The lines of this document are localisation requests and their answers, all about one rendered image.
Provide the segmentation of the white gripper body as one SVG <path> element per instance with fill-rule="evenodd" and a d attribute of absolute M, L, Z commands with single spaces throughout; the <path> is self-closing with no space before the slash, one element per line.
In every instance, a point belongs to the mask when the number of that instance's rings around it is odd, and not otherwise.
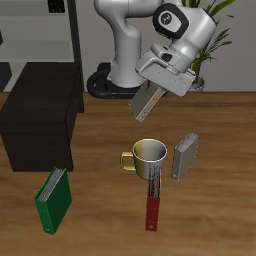
<path fill-rule="evenodd" d="M 169 49 L 156 54 L 146 52 L 136 64 L 136 72 L 145 79 L 180 97 L 184 96 L 196 74 L 189 68 L 190 60 L 184 55 Z"/>

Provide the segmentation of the black binders on shelf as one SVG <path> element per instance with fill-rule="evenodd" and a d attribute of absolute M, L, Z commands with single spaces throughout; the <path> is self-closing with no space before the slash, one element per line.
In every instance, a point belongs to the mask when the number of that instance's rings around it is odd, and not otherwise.
<path fill-rule="evenodd" d="M 50 13 L 64 13 L 64 0 L 47 0 L 48 10 Z"/>

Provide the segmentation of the white background shelf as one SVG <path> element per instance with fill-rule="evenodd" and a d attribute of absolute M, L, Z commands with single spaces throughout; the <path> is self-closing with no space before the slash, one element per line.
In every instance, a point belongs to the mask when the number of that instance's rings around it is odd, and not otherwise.
<path fill-rule="evenodd" d="M 0 92 L 10 92 L 27 62 L 82 64 L 75 0 L 50 13 L 47 0 L 0 0 Z"/>

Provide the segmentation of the green book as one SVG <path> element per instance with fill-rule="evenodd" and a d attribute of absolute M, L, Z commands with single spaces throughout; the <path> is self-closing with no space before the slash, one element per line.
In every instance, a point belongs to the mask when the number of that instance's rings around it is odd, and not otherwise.
<path fill-rule="evenodd" d="M 34 200 L 44 232 L 54 235 L 72 203 L 67 171 L 54 167 Z"/>

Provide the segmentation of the green pot plant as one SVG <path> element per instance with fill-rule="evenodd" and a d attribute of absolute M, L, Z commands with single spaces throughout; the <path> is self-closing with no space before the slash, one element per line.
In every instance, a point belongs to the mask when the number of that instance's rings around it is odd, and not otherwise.
<path fill-rule="evenodd" d="M 228 7 L 235 0 L 223 0 L 221 3 L 216 4 L 217 0 L 213 2 L 206 8 L 206 12 L 211 16 L 215 16 L 219 11 Z M 185 7 L 196 8 L 201 6 L 201 0 L 182 0 L 182 4 Z M 211 53 L 217 50 L 219 47 L 230 45 L 231 41 L 225 41 L 225 38 L 228 36 L 229 28 L 223 30 L 213 42 L 208 42 L 207 45 L 199 52 L 195 61 L 191 64 L 191 70 L 195 72 L 196 78 L 192 82 L 192 85 L 189 88 L 189 92 L 202 92 L 204 89 L 205 81 L 202 77 L 199 76 L 201 70 L 201 64 L 205 60 L 212 61 L 214 57 L 211 56 Z"/>

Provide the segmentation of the yellow and white mug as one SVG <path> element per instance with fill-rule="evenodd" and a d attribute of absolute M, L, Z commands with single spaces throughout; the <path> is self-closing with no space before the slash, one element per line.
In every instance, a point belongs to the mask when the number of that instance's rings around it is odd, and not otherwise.
<path fill-rule="evenodd" d="M 167 156 L 166 146 L 155 139 L 142 139 L 137 141 L 131 152 L 123 152 L 120 164 L 123 170 L 135 171 L 144 180 L 154 180 L 161 174 Z M 131 157 L 133 166 L 124 164 L 124 158 Z"/>

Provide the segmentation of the dark brown desk caddy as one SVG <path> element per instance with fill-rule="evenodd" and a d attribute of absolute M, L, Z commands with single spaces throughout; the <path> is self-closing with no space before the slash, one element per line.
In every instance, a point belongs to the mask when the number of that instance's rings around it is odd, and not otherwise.
<path fill-rule="evenodd" d="M 0 136 L 12 170 L 71 171 L 70 144 L 83 111 L 79 64 L 26 64 L 0 110 Z"/>

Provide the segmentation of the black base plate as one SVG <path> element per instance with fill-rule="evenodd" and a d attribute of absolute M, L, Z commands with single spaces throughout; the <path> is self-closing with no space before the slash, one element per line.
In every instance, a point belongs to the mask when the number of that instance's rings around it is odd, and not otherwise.
<path fill-rule="evenodd" d="M 87 80 L 87 90 L 99 99 L 131 99 L 147 80 L 135 71 L 135 61 L 104 62 Z"/>

